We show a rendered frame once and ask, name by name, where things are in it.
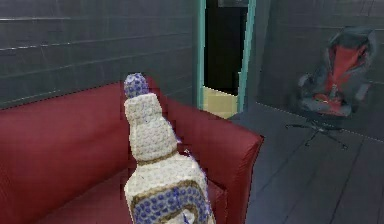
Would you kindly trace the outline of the white blue crocheted bottle cover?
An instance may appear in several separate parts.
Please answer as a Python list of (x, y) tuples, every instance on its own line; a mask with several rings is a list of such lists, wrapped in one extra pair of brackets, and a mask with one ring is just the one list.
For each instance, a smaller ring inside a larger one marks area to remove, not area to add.
[(178, 138), (140, 73), (124, 81), (125, 114), (136, 169), (124, 186), (133, 224), (216, 224), (207, 177)]

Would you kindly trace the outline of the red and grey office chair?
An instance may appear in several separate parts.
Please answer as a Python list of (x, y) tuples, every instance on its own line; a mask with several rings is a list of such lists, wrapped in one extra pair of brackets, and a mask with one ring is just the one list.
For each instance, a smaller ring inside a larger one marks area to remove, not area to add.
[(332, 36), (318, 67), (302, 75), (291, 95), (293, 110), (303, 113), (311, 129), (331, 140), (340, 123), (361, 107), (370, 84), (367, 80), (378, 46), (375, 31), (362, 26), (346, 26)]

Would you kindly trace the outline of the teal door frame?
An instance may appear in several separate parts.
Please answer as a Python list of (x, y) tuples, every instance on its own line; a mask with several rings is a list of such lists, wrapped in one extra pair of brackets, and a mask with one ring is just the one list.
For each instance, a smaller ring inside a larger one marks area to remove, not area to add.
[(203, 88), (236, 95), (236, 110), (246, 104), (246, 82), (257, 0), (196, 0), (197, 97)]

